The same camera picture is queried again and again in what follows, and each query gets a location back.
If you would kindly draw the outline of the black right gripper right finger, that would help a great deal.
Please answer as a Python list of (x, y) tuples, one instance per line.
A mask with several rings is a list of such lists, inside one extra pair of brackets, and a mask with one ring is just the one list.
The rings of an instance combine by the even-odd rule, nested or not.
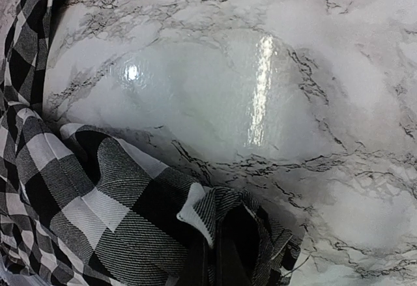
[(216, 246), (216, 284), (251, 285), (259, 243), (257, 222), (247, 209), (239, 206), (229, 211)]

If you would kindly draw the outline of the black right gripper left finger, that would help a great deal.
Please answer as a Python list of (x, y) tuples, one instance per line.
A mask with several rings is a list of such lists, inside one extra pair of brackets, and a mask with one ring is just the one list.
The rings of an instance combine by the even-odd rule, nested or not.
[(186, 285), (208, 285), (207, 241), (199, 235), (189, 250), (186, 265)]

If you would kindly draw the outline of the black white plaid shirt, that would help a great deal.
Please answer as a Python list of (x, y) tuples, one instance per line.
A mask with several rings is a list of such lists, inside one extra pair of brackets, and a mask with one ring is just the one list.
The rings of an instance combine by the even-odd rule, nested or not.
[(292, 233), (246, 190), (209, 187), (107, 132), (40, 116), (55, 0), (21, 0), (1, 67), (1, 260), (50, 285), (186, 285), (189, 250), (207, 241), (216, 284), (221, 224), (243, 206), (259, 232), (251, 285), (287, 285)]

